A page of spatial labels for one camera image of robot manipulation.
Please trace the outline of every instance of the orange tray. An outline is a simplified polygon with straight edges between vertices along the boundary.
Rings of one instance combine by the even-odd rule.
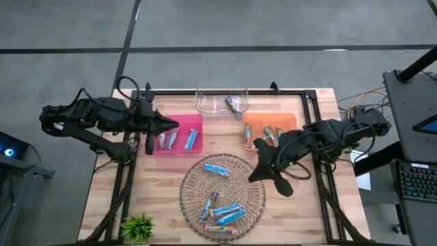
[[[273,132],[277,136],[277,127],[281,127],[284,132],[297,129],[296,116],[293,113],[245,113],[243,115],[243,137],[244,147],[247,151],[257,151],[256,148],[250,148],[246,146],[246,123],[252,126],[250,142],[263,137],[266,133],[263,130],[263,126],[271,126]],[[267,141],[271,146],[273,143],[271,140]]]

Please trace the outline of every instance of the potted plant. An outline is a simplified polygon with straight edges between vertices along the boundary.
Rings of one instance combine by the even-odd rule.
[[[153,237],[153,219],[145,216],[131,216],[122,224],[122,236],[132,244],[144,245]]]

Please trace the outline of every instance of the wooden table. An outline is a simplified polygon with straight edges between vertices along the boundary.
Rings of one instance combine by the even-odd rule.
[[[323,119],[339,119],[333,89],[315,89]],[[118,92],[114,97],[122,98]],[[154,106],[162,114],[198,113],[195,96],[155,96]],[[302,101],[299,96],[249,96],[249,113],[283,112],[294,113],[298,128],[305,124]],[[311,119],[314,120],[310,103]],[[122,135],[104,136],[111,141],[121,141]],[[147,156],[144,139],[139,146],[139,155],[130,199],[130,215],[146,215],[154,218],[154,240],[151,243],[212,243],[196,235],[186,224],[179,205],[179,188],[187,171],[198,160],[210,154],[229,153],[247,160],[254,167],[256,153],[243,148],[244,136],[241,121],[221,120],[205,117],[203,121],[203,152],[183,156]],[[108,156],[100,156],[96,167],[106,163]],[[313,173],[311,157],[302,164]],[[294,172],[304,175],[297,167]],[[98,170],[92,179],[79,239],[90,235],[109,209],[117,164]],[[360,193],[350,163],[337,162],[334,173],[341,208],[358,231],[370,238]],[[301,181],[288,178],[294,188],[291,197],[279,195],[270,180],[263,181],[266,188],[266,207],[258,224],[243,238],[232,243],[325,243],[325,233],[320,210],[320,201],[315,178]],[[118,233],[120,215],[117,216],[113,238]],[[337,235],[335,220],[330,211],[334,235]]]

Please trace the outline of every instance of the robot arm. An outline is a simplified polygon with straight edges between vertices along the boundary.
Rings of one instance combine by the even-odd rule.
[[[376,109],[356,109],[350,119],[322,120],[304,126],[304,130],[283,133],[279,147],[269,146],[264,140],[253,143],[258,148],[258,165],[249,182],[271,179],[278,192],[291,196],[293,189],[281,176],[290,163],[299,161],[311,151],[324,163],[334,163],[344,148],[354,146],[364,137],[384,136],[391,125]]]
[[[85,92],[88,98],[78,99],[81,92]],[[137,98],[129,99],[132,102],[128,108],[122,99],[92,98],[85,89],[81,89],[68,106],[42,108],[42,130],[55,137],[73,137],[89,144],[94,150],[100,148],[119,162],[129,161],[132,150],[129,143],[114,143],[86,129],[96,126],[103,132],[146,133],[146,154],[152,154],[154,137],[178,127],[179,123],[152,109],[154,94],[148,83],[146,91]]]

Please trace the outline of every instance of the woven basket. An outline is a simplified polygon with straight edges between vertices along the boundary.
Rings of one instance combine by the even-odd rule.
[[[217,165],[229,170],[229,177],[207,172],[204,164]],[[185,221],[198,235],[220,243],[243,237],[259,221],[266,205],[266,192],[262,182],[248,182],[253,168],[243,159],[230,154],[208,156],[188,171],[180,187],[180,208]],[[246,209],[246,215],[229,224],[238,229],[237,235],[207,232],[200,214],[213,191],[219,192],[216,207],[228,206],[238,202]]]

